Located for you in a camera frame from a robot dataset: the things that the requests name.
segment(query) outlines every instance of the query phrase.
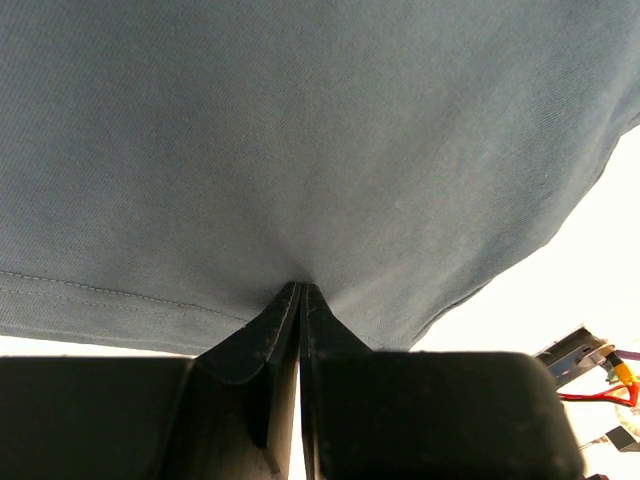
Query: gray t-shirt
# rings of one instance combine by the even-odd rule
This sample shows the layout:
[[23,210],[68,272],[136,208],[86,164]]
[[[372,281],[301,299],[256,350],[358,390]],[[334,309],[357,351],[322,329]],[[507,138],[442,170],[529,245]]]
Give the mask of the gray t-shirt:
[[0,334],[198,353],[298,280],[408,348],[555,234],[639,80],[638,1],[4,1]]

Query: wire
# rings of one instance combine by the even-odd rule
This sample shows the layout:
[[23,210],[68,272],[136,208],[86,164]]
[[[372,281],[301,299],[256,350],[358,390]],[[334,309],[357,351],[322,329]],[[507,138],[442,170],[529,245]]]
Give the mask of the wire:
[[616,350],[616,353],[620,358],[625,360],[637,360],[640,361],[640,353],[638,352],[629,352],[626,350]]
[[584,445],[580,445],[579,450],[584,450],[586,448],[589,448],[593,445],[598,445],[598,444],[602,444],[602,443],[607,443],[609,441],[609,438],[606,435],[601,436],[600,438],[596,438],[595,440],[591,440],[590,442],[585,443]]
[[[609,395],[617,390],[626,388],[629,391],[629,399],[619,398]],[[560,400],[565,402],[609,402],[625,407],[635,407],[638,403],[638,383],[632,385],[619,385],[606,392],[596,393],[595,395],[573,395],[569,393],[561,393]]]
[[[629,366],[624,363],[616,353],[610,353],[606,356],[607,361],[613,366],[616,375],[623,383],[617,387],[610,388],[604,392],[594,395],[574,395],[569,393],[561,393],[560,400],[565,402],[610,402],[625,407],[635,407],[638,403],[638,393],[640,391],[640,382],[633,374]],[[619,398],[611,395],[618,390],[626,388],[629,391],[629,398]]]

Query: stitching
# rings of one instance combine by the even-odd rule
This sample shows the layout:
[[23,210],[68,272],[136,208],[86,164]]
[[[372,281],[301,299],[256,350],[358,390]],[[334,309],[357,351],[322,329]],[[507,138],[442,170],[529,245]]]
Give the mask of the stitching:
[[[209,313],[214,313],[216,315],[220,315],[222,317],[226,317],[226,318],[231,318],[233,320],[240,320],[244,323],[246,323],[246,320],[242,319],[242,318],[238,318],[238,317],[234,317],[232,315],[226,315],[222,312],[218,312],[217,310],[212,310],[210,308],[205,308],[205,307],[201,307],[199,305],[194,305],[192,303],[180,303],[180,302],[172,302],[170,300],[160,300],[158,298],[153,298],[153,297],[147,297],[144,295],[137,295],[135,293],[128,293],[128,292],[121,292],[118,290],[109,290],[106,288],[96,288],[96,287],[91,287],[89,285],[83,285],[81,283],[74,283],[74,282],[65,282],[63,280],[55,280],[52,278],[46,278],[46,277],[35,277],[35,276],[31,276],[31,275],[22,275],[20,273],[14,273],[14,272],[7,272],[5,270],[0,270],[0,275],[5,275],[8,277],[15,277],[15,278],[21,278],[23,280],[34,280],[34,281],[39,281],[39,282],[49,282],[49,283],[57,283],[59,285],[66,285],[69,287],[76,287],[76,288],[81,288],[83,290],[89,290],[91,292],[96,292],[96,293],[106,293],[109,295],[118,295],[118,296],[122,296],[122,297],[130,297],[130,298],[137,298],[140,300],[146,300],[148,302],[154,302],[154,303],[161,303],[161,304],[165,304],[165,305],[173,305],[175,307],[182,307],[182,308],[193,308],[195,310],[200,310],[203,312],[209,312]],[[51,295],[53,297],[57,297],[56,295],[53,294],[42,294],[44,295]],[[76,301],[78,303],[83,303],[85,305],[88,306],[110,306],[110,305],[102,305],[102,304],[92,304],[90,302],[81,302],[78,300],[72,300],[66,297],[58,297],[62,300],[68,300],[70,302]],[[134,310],[134,311],[143,311],[146,312],[147,310],[139,310],[139,309],[135,309],[133,307],[122,307],[123,310]]]
[[[87,307],[106,307],[106,308],[117,308],[118,310],[126,310],[126,311],[130,311],[130,312],[142,312],[142,313],[150,313],[150,314],[157,314],[160,316],[165,316],[169,319],[178,319],[178,317],[175,317],[173,315],[169,315],[168,312],[162,312],[162,313],[157,313],[157,312],[153,312],[151,310],[146,310],[144,308],[135,308],[135,307],[125,307],[123,305],[111,305],[108,303],[93,303],[93,302],[87,302],[84,300],[77,300],[75,298],[69,298],[69,297],[64,297],[62,295],[55,295],[53,293],[42,293],[42,292],[27,292],[25,290],[11,290],[8,288],[0,288],[0,293],[11,293],[14,295],[30,295],[32,297],[46,297],[46,298],[54,298],[56,300],[62,300],[64,302],[71,302],[71,303],[79,303],[81,305],[86,305]],[[236,318],[236,317],[230,317],[228,315],[224,315],[224,314],[219,314],[223,317],[227,317],[229,319],[232,320],[236,320],[241,322],[243,325],[246,325],[247,321],[243,320],[241,318]]]
[[[305,296],[304,296],[304,309],[305,309],[305,315],[307,316],[307,320],[309,320],[309,288],[307,287],[304,291]],[[307,355],[309,355],[309,358],[311,358],[311,349],[315,348],[315,345],[311,345],[311,333],[310,333],[310,329],[309,329],[309,322],[307,321],[307,346],[309,347],[309,352],[305,352]]]
[[14,293],[14,294],[20,294],[20,295],[31,295],[31,296],[34,296],[34,297],[50,297],[50,298],[55,298],[55,299],[58,299],[58,300],[64,300],[65,302],[80,303],[80,304],[86,305],[88,307],[113,307],[113,308],[117,308],[119,310],[129,310],[129,311],[133,311],[133,312],[151,313],[148,310],[143,310],[141,308],[124,307],[122,305],[109,305],[109,304],[106,304],[106,303],[85,302],[83,300],[75,300],[73,298],[63,297],[61,295],[55,295],[53,293],[26,292],[24,290],[10,290],[8,288],[0,288],[0,292],[3,292],[3,293]]
[[[291,310],[291,304],[293,303],[293,298],[296,296],[296,287],[293,287],[293,290],[291,291],[291,296],[289,297],[289,304],[287,305],[287,309],[284,312],[284,318],[287,318],[289,316],[289,311]],[[284,327],[284,323],[285,322],[281,322],[280,323],[280,327],[278,328],[278,337],[280,336],[280,333],[282,332],[282,327]]]
[[[191,343],[180,343],[180,342],[172,342],[172,341],[168,341],[168,342],[158,342],[158,341],[154,341],[154,340],[148,340],[148,339],[142,339],[142,338],[129,338],[129,337],[106,337],[106,336],[102,336],[102,335],[89,335],[89,334],[83,334],[83,333],[76,333],[76,332],[70,332],[68,330],[52,330],[50,328],[37,328],[37,327],[25,327],[25,326],[21,326],[21,325],[9,325],[9,324],[5,324],[5,323],[0,323],[0,327],[4,327],[6,329],[10,329],[10,330],[25,330],[27,332],[44,332],[44,333],[53,333],[53,334],[62,334],[65,336],[70,336],[73,338],[84,338],[87,340],[126,340],[128,343],[141,343],[143,345],[166,345],[166,346],[180,346],[180,347],[187,347],[187,348],[191,348],[191,349],[201,349],[202,346],[200,345],[193,345]],[[108,346],[108,347],[114,347],[114,348],[128,348],[128,347],[121,347],[121,346],[115,346],[115,345],[104,345],[104,346]]]

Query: black plastic part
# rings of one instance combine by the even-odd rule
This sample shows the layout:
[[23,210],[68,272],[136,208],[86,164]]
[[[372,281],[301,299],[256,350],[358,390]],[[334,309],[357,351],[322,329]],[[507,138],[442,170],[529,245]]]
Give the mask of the black plastic part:
[[555,377],[556,388],[561,388],[595,368],[592,363],[581,365],[580,361],[600,346],[601,340],[586,328],[580,328],[540,352],[536,358],[544,363]]
[[373,352],[317,287],[300,301],[309,480],[582,478],[553,379],[510,353]]
[[196,359],[0,359],[0,478],[286,478],[299,295]]
[[617,367],[617,366],[622,365],[624,363],[616,352],[611,352],[605,358],[611,364],[612,367]]
[[640,443],[623,426],[618,426],[607,432],[606,436],[619,452],[640,452]]

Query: red wire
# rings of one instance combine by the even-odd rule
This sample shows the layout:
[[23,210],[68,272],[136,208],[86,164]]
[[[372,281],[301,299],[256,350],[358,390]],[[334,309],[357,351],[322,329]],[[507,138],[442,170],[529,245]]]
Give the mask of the red wire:
[[[640,389],[639,385],[640,384],[636,382],[632,383],[629,386],[618,385],[617,387],[610,388],[609,390],[601,393],[596,393],[595,395],[573,395],[570,393],[561,393],[560,400],[564,400],[567,402],[611,402],[618,405],[624,405],[625,407],[635,407],[638,403],[638,390]],[[628,400],[609,395],[610,393],[616,392],[623,388],[629,390]]]

